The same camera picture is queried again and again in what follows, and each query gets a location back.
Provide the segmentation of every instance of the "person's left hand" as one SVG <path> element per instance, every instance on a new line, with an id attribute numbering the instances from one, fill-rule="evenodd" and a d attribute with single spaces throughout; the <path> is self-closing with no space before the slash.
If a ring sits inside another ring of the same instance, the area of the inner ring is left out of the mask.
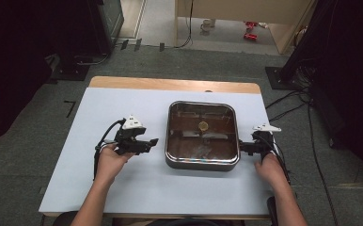
<path id="1" fill-rule="evenodd" d="M 108 144 L 103 147 L 100 154 L 99 166 L 97 167 L 95 182 L 111 185 L 120 170 L 122 170 L 123 165 L 125 165 L 125 163 L 134 155 L 134 153 L 118 155 L 114 151 L 115 148 L 115 144 Z"/>

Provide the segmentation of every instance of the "hand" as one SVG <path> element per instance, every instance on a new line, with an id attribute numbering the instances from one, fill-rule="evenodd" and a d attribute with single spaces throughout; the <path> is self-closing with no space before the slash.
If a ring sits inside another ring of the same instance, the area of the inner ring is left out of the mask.
<path id="1" fill-rule="evenodd" d="M 134 155 L 134 153 L 118 155 L 114 151 L 115 148 L 115 144 L 108 144 L 103 147 L 100 154 L 99 166 L 97 167 L 95 182 L 105 183 L 110 186 L 120 170 L 122 170 L 123 165 L 125 165 L 125 163 Z"/>
<path id="2" fill-rule="evenodd" d="M 255 169 L 260 177 L 266 180 L 270 186 L 275 187 L 282 183 L 287 183 L 284 171 L 278 162 L 277 157 L 269 153 L 264 158 L 262 163 L 256 162 Z"/>

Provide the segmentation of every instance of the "white tabletop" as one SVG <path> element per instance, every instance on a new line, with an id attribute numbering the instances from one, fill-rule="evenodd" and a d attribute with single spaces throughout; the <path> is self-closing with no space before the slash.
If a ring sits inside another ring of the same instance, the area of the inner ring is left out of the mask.
<path id="1" fill-rule="evenodd" d="M 236 113 L 239 138 L 268 123 L 260 94 L 87 88 L 39 211 L 79 210 L 93 179 L 94 147 L 113 122 L 135 115 L 147 128 L 139 140 L 159 138 L 150 153 L 134 156 L 110 188 L 104 213 L 117 217 L 266 218 L 273 195 L 255 172 L 258 155 L 242 153 L 232 171 L 172 169 L 165 161 L 169 106 L 175 101 L 220 103 Z M 116 126 L 108 135 L 114 138 Z"/>

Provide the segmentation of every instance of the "forearm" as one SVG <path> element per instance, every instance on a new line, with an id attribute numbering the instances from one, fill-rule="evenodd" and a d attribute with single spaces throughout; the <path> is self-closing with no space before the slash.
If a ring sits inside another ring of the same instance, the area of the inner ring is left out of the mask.
<path id="1" fill-rule="evenodd" d="M 111 185 L 95 181 L 71 226 L 101 225 L 106 196 Z"/>
<path id="2" fill-rule="evenodd" d="M 278 225 L 307 225 L 287 181 L 275 187 L 275 198 Z"/>

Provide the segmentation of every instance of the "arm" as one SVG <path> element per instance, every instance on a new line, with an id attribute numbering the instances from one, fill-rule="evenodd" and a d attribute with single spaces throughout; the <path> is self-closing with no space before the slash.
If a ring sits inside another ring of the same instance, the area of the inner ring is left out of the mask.
<path id="1" fill-rule="evenodd" d="M 118 155 L 114 149 L 115 145 L 107 145 L 102 149 L 96 179 L 71 226 L 102 224 L 103 209 L 109 187 L 122 170 L 123 165 L 133 156 L 132 153 Z"/>
<path id="2" fill-rule="evenodd" d="M 275 192 L 278 225 L 307 225 L 277 158 L 267 154 L 255 168 Z"/>

